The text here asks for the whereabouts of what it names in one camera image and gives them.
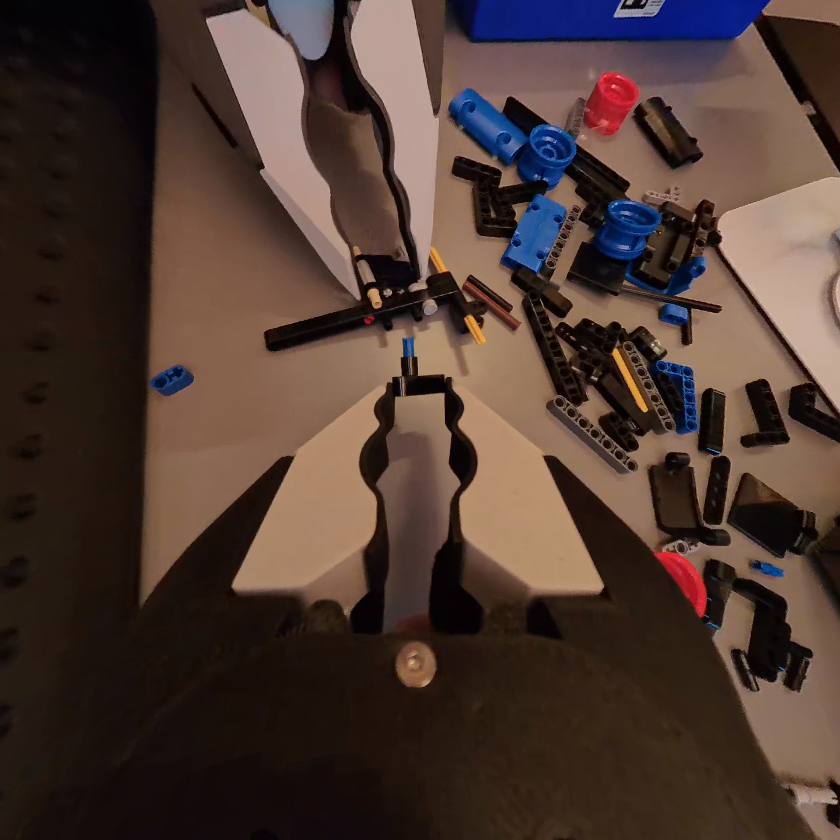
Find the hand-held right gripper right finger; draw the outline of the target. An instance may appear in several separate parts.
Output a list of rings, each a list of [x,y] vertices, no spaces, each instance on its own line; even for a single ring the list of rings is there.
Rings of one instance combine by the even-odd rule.
[[[446,630],[478,632],[498,608],[599,597],[604,582],[542,451],[467,390],[446,382]]]

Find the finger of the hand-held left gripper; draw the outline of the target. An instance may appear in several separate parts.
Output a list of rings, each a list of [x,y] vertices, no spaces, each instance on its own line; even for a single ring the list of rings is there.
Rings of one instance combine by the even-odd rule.
[[[354,258],[333,217],[330,187],[306,134],[308,90],[300,57],[246,8],[206,17],[261,161],[261,176],[323,264],[356,300]]]
[[[406,253],[428,273],[434,225],[438,117],[411,1],[363,1],[349,28],[356,69],[385,120],[385,174]]]

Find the black T-shaped beam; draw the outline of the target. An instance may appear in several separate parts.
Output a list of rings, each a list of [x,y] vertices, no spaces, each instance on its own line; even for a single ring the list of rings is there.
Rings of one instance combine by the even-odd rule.
[[[391,392],[398,396],[425,396],[452,391],[452,381],[443,374],[420,374],[417,357],[400,359],[400,375],[392,378]]]

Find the black beam assembly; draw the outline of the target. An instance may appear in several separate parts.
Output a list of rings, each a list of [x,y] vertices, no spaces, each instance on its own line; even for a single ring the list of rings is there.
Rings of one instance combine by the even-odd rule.
[[[393,329],[394,320],[407,314],[422,322],[445,308],[455,329],[483,344],[484,317],[489,305],[482,299],[470,299],[450,272],[435,247],[430,248],[428,263],[434,273],[425,280],[407,283],[408,263],[387,255],[355,253],[362,300],[348,308],[314,318],[269,329],[264,334],[266,349],[279,352],[365,329],[378,324]]]

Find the person's left hand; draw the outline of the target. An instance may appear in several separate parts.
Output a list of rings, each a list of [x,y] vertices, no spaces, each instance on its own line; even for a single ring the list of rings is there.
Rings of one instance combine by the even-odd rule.
[[[337,109],[349,112],[350,107],[343,90],[339,61],[329,52],[308,63],[311,96]]]

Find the black curved panel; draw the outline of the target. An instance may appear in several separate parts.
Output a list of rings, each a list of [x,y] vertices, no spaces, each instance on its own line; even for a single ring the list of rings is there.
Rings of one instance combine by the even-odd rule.
[[[695,471],[687,453],[667,453],[662,463],[648,468],[647,474],[660,531],[675,539],[713,547],[729,546],[728,531],[710,528],[701,518]]]

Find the red wheel rim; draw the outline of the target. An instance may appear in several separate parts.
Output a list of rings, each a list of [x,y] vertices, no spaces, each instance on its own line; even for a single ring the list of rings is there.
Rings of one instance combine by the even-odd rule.
[[[594,132],[611,137],[620,130],[639,97],[636,82],[609,71],[598,78],[584,106],[583,124]]]
[[[697,568],[678,552],[658,551],[654,556],[677,583],[698,617],[703,618],[707,611],[707,588]]]

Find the yellow axle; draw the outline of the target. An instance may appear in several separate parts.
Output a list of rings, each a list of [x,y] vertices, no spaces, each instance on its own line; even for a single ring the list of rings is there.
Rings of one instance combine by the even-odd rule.
[[[639,389],[637,382],[634,379],[632,372],[630,371],[630,368],[628,367],[624,357],[622,356],[621,348],[615,348],[612,351],[612,359],[618,373],[621,375],[625,387],[631,393],[635,404],[638,406],[639,411],[641,413],[647,414],[649,409],[647,403],[645,402],[644,394]]]

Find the pile of black beams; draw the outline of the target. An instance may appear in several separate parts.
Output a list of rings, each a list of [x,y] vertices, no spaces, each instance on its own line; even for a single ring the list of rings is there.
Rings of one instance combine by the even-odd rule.
[[[711,386],[724,397],[724,455],[734,469],[730,477],[739,482],[750,473],[799,508],[815,513],[819,532],[828,529],[838,514],[838,443],[805,430],[797,424],[787,444],[745,448],[738,442],[747,423],[754,423],[744,385],[764,379],[774,394],[783,385],[800,384],[790,355],[778,339],[771,337],[746,294],[712,257],[712,266],[700,278],[700,291],[722,306],[718,314],[700,311],[690,316],[692,343],[680,343],[680,328],[657,320],[664,305],[638,297],[612,296],[573,283],[554,290],[546,285],[560,309],[570,308],[571,322],[558,319],[551,301],[541,299],[540,274],[519,267],[516,272],[501,265],[501,253],[508,246],[502,237],[477,233],[483,207],[491,210],[487,183],[468,180],[455,173],[471,168],[478,152],[466,152],[466,135],[459,129],[446,134],[458,146],[456,154],[444,152],[443,175],[437,182],[434,244],[457,280],[464,283],[473,275],[504,298],[512,299],[511,314],[521,321],[511,331],[488,311],[482,332],[482,349],[468,334],[457,333],[464,347],[465,367],[457,385],[467,383],[491,408],[554,456],[574,478],[574,487],[562,490],[573,517],[605,526],[622,520],[644,541],[662,536],[655,526],[655,511],[648,480],[648,468],[659,464],[667,452],[690,456],[694,471],[704,476],[712,455],[697,452],[698,432],[656,434],[638,409],[618,373],[612,352],[625,333],[641,327],[654,343],[665,349],[665,361],[687,365],[694,371],[695,386]],[[569,400],[588,420],[599,427],[638,464],[638,471],[619,475],[572,435],[547,410],[555,396]]]

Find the brown axle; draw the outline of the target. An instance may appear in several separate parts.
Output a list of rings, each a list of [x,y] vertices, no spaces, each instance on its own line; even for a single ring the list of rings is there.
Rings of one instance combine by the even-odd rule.
[[[500,309],[493,301],[489,300],[479,290],[472,287],[466,281],[464,283],[463,290],[464,292],[470,294],[470,296],[472,296],[473,298],[476,298],[479,301],[485,303],[488,311],[491,312],[497,320],[503,322],[509,328],[509,330],[517,331],[521,327],[522,322],[515,318],[511,314],[511,312],[508,313],[503,309]]]

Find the black flat panel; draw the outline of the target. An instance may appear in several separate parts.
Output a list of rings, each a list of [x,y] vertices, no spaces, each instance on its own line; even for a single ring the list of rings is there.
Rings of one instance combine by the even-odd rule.
[[[750,473],[742,474],[728,525],[777,559],[803,555],[817,541],[816,515],[784,498]]]

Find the black bent beam cluster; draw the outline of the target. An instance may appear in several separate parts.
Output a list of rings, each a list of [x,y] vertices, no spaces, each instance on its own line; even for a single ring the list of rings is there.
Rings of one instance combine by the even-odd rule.
[[[752,604],[752,624],[747,648],[732,648],[730,658],[742,686],[760,690],[760,681],[782,679],[784,688],[800,693],[810,668],[813,651],[795,642],[787,623],[786,600],[759,582],[738,577],[733,567],[708,560],[702,572],[706,600],[700,617],[710,634],[722,628],[732,594]]]

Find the black perforated panel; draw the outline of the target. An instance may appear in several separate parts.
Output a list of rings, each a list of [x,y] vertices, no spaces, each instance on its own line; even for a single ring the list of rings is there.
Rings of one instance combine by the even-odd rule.
[[[136,605],[158,100],[149,2],[2,2],[2,838]]]

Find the blue angled panel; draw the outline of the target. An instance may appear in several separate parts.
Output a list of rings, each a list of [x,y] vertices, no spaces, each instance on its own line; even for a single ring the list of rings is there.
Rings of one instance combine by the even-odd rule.
[[[665,294],[669,297],[676,297],[691,288],[696,279],[701,277],[707,269],[707,259],[703,255],[692,258],[684,265],[680,266],[668,280],[665,289],[660,290],[655,288],[650,283],[642,281],[631,273],[626,273],[625,279],[637,288],[646,291]]]

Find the black frame subassembly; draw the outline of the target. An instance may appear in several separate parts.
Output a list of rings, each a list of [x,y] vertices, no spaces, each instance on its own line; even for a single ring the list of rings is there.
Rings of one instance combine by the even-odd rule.
[[[690,211],[677,203],[667,202],[658,208],[662,222],[649,236],[643,254],[628,273],[665,289],[671,275],[694,257],[704,256],[707,247],[721,243],[716,205],[703,199]]]

